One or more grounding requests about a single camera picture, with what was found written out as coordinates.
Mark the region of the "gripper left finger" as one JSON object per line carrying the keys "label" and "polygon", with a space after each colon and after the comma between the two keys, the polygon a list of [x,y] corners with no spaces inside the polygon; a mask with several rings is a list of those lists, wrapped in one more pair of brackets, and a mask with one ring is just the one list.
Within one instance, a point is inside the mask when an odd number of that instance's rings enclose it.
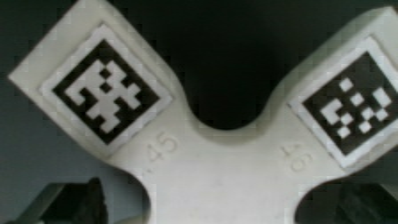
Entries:
{"label": "gripper left finger", "polygon": [[47,184],[14,224],[108,224],[99,179]]}

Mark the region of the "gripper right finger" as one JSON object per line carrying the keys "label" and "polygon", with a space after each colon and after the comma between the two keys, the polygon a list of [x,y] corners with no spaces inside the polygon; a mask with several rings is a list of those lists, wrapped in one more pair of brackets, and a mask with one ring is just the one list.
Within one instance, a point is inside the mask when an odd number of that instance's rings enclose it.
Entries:
{"label": "gripper right finger", "polygon": [[398,224],[398,185],[342,184],[333,224]]}

